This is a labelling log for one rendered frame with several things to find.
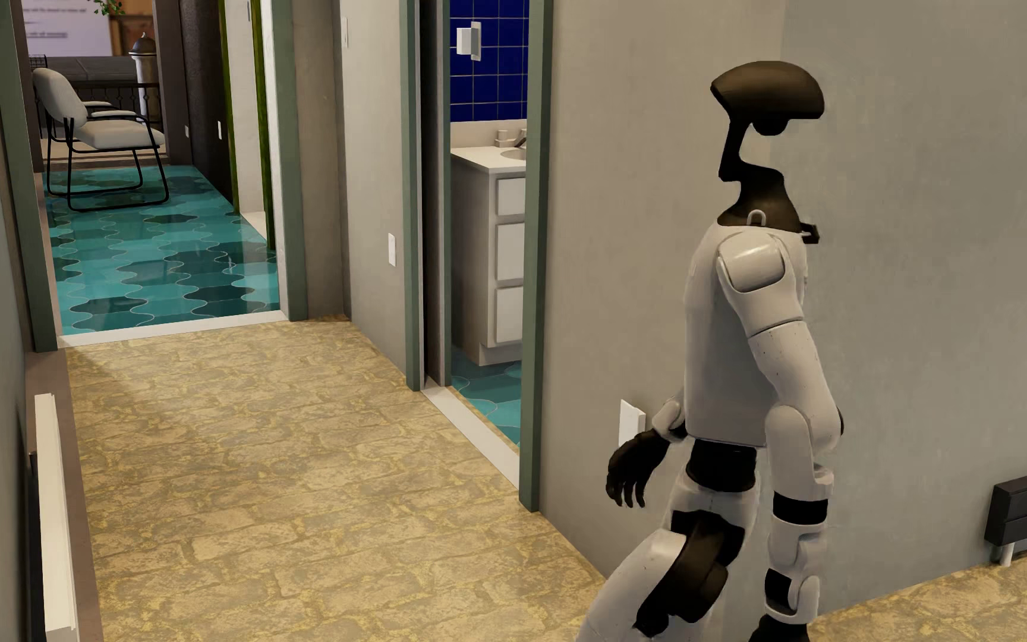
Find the grey domed bin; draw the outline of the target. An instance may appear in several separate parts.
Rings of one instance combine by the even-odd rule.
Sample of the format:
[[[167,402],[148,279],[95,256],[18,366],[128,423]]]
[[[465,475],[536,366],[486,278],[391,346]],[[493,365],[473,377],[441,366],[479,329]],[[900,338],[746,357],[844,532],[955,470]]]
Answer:
[[[139,99],[139,113],[147,121],[161,121],[159,67],[155,41],[143,32],[128,52],[136,68],[135,90]]]

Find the black robot head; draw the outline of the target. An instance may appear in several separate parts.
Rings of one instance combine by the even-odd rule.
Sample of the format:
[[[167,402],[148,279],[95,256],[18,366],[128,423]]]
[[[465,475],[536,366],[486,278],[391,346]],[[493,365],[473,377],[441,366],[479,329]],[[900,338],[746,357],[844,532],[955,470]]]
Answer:
[[[820,240],[817,227],[801,222],[785,187],[779,169],[753,165],[741,159],[745,133],[777,136],[792,120],[816,120],[824,113],[824,96],[816,79],[802,67],[779,61],[738,65],[711,83],[728,115],[718,176],[721,182],[741,185],[738,199],[721,212],[717,222],[748,225],[751,212],[764,213],[763,226],[799,234],[806,244]]]

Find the white wall poster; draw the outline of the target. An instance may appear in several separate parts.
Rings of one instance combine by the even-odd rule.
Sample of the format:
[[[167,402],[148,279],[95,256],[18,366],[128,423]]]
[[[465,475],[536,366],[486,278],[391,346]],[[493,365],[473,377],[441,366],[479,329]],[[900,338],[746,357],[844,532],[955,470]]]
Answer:
[[[110,56],[109,20],[93,0],[21,0],[29,55]]]

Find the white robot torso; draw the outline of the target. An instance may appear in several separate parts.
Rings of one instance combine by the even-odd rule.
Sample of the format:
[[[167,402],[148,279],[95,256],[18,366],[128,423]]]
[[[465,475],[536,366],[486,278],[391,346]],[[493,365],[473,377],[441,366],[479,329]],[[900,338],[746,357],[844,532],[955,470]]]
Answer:
[[[778,402],[777,373],[764,373],[749,340],[801,328],[817,361],[804,314],[806,235],[778,228],[713,224],[692,254],[683,304],[686,364],[673,435],[694,439],[688,474],[723,492],[752,488],[764,423]]]

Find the white baseboard heater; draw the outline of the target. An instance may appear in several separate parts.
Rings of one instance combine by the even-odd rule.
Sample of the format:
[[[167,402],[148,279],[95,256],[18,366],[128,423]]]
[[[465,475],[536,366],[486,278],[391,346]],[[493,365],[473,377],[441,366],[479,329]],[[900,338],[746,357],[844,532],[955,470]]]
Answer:
[[[68,526],[61,432],[56,399],[34,396],[36,447],[32,471],[36,484],[36,518],[40,545],[41,642],[80,642],[72,544]]]

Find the white bathroom vanity cabinet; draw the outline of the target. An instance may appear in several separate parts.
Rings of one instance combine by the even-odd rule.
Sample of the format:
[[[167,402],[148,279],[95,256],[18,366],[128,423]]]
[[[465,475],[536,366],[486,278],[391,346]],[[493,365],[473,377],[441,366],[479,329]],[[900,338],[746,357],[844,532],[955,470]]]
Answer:
[[[451,150],[452,343],[480,367],[521,358],[526,161],[498,147]]]

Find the white cushioned black-frame chair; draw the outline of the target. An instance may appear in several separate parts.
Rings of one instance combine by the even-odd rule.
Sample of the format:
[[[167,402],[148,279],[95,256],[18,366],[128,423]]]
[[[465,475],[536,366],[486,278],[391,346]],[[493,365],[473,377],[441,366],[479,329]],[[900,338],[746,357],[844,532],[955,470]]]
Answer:
[[[153,128],[145,117],[137,113],[121,112],[117,115],[93,115],[75,92],[70,81],[63,74],[46,67],[38,67],[32,71],[32,79],[36,96],[41,100],[47,113],[47,125],[51,127],[60,121],[65,131],[67,145],[66,191],[58,192],[50,186],[50,177],[46,177],[47,192],[52,197],[64,197],[67,207],[73,212],[100,212],[106,206],[76,207],[75,196],[97,196],[97,194],[113,193],[128,190],[139,190],[144,185],[144,175],[140,162],[135,156],[135,166],[138,171],[138,182],[134,186],[118,186],[98,188],[93,191],[73,192],[73,154],[96,154],[102,152],[131,152],[141,150],[153,151],[159,168],[164,196],[160,200],[126,203],[118,207],[149,207],[168,202],[170,190],[160,156],[160,147],[164,144],[164,133]]]

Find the green hallway door frame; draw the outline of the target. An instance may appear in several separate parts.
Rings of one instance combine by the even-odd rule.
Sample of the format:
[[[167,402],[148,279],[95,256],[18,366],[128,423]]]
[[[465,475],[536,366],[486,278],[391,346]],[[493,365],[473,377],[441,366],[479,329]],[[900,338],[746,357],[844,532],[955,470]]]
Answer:
[[[304,322],[309,315],[305,260],[304,207],[298,118],[293,103],[294,81],[291,0],[262,0],[270,22],[262,30],[266,45],[272,45],[273,74],[289,87],[278,87],[270,105],[278,111],[278,123],[269,127],[278,139],[270,154],[278,165],[278,202],[273,213],[278,221],[276,240],[281,252],[278,284],[281,309],[224,317],[205,317],[167,325],[134,327],[92,333],[74,333],[62,338],[58,318],[58,295],[52,285],[48,234],[42,232],[41,209],[45,200],[36,194],[41,178],[33,171],[31,127],[24,114],[23,69],[16,25],[18,11],[10,0],[0,0],[0,196],[6,227],[7,258],[16,300],[24,352],[45,353],[65,347],[144,339],[175,333],[259,325],[278,320]]]

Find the green bathroom door frame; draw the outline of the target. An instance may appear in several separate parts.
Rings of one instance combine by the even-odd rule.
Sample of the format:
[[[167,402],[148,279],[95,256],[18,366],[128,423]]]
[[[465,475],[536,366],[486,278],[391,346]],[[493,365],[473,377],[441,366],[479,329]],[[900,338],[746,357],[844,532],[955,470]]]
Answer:
[[[433,0],[432,18],[422,20],[421,0],[398,0],[401,18],[401,91],[402,91],[402,169],[403,169],[403,244],[405,256],[405,380],[413,391],[423,392],[427,378],[426,308],[429,299],[424,291],[423,243],[426,203],[423,190],[424,154],[427,144],[422,136],[427,125],[434,124],[438,136],[435,154],[436,197],[435,227],[438,241],[438,315],[436,344],[442,349],[439,367],[446,368],[451,354],[449,338],[449,61],[444,48],[449,44],[449,0]],[[541,466],[543,445],[543,384],[544,347],[546,347],[546,295],[548,264],[549,217],[549,147],[551,137],[551,62],[553,62],[553,0],[530,2],[528,39],[530,61],[527,64],[528,101],[526,113],[530,119],[527,136],[527,196],[525,249],[525,294],[531,300],[522,310],[527,335],[522,341],[522,410],[521,446],[518,460],[518,497],[527,511],[536,513],[541,503]]]

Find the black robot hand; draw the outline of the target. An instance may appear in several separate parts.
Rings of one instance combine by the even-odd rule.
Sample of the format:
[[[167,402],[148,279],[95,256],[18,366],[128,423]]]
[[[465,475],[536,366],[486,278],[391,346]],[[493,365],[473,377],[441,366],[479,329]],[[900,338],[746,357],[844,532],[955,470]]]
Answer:
[[[619,506],[644,508],[647,483],[670,445],[656,430],[644,430],[620,445],[608,461],[607,496]]]
[[[810,642],[807,624],[783,622],[763,615],[748,642]]]

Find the white and black left robot leg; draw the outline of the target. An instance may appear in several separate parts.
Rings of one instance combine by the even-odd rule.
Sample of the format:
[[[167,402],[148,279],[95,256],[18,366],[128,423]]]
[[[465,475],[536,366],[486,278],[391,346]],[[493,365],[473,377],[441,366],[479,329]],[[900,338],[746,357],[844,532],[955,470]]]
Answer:
[[[575,642],[721,642],[723,586],[759,498],[759,482],[722,492],[680,473],[661,528],[612,572]]]

